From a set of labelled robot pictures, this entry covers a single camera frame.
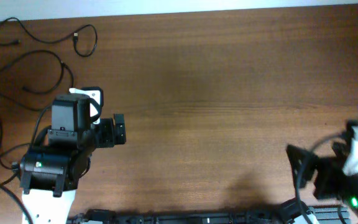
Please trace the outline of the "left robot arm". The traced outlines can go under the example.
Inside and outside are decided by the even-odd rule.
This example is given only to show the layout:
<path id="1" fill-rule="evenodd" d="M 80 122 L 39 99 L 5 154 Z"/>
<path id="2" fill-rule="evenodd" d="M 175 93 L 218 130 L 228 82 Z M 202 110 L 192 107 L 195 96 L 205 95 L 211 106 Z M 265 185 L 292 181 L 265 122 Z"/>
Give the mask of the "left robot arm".
<path id="1" fill-rule="evenodd" d="M 20 163 L 23 223 L 66 223 L 92 153 L 126 143 L 124 115 L 102 119 L 101 105 L 88 95 L 58 95 L 50 108 L 51 125 Z"/>

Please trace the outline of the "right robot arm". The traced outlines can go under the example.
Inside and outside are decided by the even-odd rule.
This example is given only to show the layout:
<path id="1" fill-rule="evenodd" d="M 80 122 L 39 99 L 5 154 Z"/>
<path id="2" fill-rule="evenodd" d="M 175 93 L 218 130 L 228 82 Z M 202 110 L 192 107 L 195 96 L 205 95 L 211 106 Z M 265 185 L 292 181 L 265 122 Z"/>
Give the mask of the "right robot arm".
<path id="1" fill-rule="evenodd" d="M 349 120 L 345 130 L 316 141 L 309 149 L 289 144 L 286 148 L 291 165 L 297 209 L 292 223 L 318 223 L 313 212 L 301 201 L 300 189 L 314 182 L 318 200 L 335 198 L 358 216 L 358 120 Z"/>

